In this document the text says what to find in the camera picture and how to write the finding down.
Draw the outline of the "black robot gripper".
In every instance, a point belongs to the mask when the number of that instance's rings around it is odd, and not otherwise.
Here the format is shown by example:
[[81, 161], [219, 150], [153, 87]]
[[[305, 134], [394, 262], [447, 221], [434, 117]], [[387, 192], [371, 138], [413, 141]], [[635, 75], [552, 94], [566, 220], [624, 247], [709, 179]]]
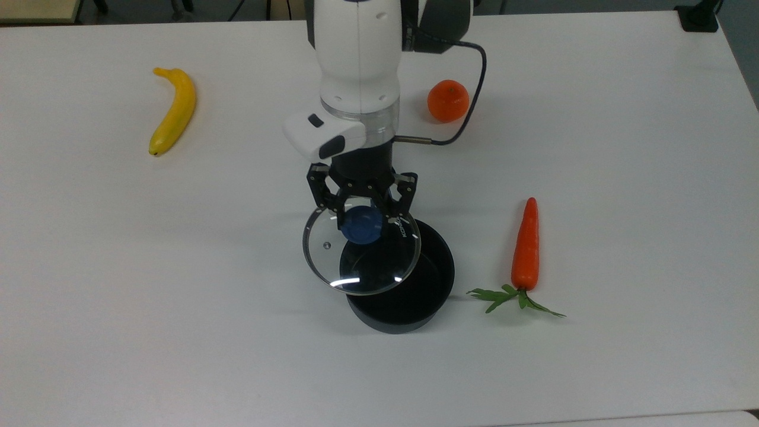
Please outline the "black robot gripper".
[[[331, 192], [327, 180], [338, 186]], [[393, 169], [393, 143], [373, 148], [362, 148], [331, 158], [331, 165], [312, 163], [307, 170], [307, 181], [315, 205], [330, 211], [336, 217], [336, 228], [345, 223], [345, 203], [352, 195], [352, 187], [372, 186], [372, 204], [379, 211], [380, 235], [396, 219], [408, 219], [419, 176], [417, 173], [395, 173]]]

